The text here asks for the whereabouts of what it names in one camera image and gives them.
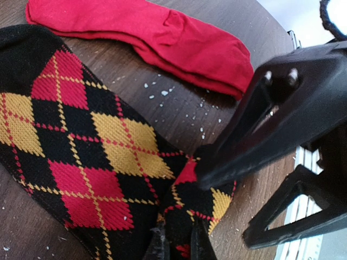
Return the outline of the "black argyle sock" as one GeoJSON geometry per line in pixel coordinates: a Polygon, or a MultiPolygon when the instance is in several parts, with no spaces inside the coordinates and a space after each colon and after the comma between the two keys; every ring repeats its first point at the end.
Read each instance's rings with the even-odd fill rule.
{"type": "Polygon", "coordinates": [[[190,259],[194,221],[209,236],[236,190],[197,187],[204,151],[167,142],[49,30],[1,29],[1,164],[93,258],[143,259],[163,226],[190,259]]]}

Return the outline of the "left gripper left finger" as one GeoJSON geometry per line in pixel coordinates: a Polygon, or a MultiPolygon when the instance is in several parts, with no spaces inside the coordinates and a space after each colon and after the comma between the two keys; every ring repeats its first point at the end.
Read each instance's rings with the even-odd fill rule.
{"type": "Polygon", "coordinates": [[[165,228],[158,226],[151,231],[153,236],[143,260],[169,260],[170,245],[165,235],[165,228]]]}

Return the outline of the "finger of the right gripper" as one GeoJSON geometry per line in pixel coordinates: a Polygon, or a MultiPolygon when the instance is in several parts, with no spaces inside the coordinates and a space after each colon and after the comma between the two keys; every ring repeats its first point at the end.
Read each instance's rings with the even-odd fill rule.
{"type": "Polygon", "coordinates": [[[260,249],[346,228],[346,171],[299,165],[249,222],[242,237],[260,249]]]}
{"type": "Polygon", "coordinates": [[[195,172],[204,190],[256,172],[346,122],[346,42],[296,49],[257,68],[195,172]]]}

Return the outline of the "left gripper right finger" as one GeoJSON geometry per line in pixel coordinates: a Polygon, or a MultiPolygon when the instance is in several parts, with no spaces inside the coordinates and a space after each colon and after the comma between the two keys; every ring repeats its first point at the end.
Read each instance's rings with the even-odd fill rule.
{"type": "Polygon", "coordinates": [[[190,239],[191,260],[217,260],[203,220],[197,218],[192,226],[190,239]]]}

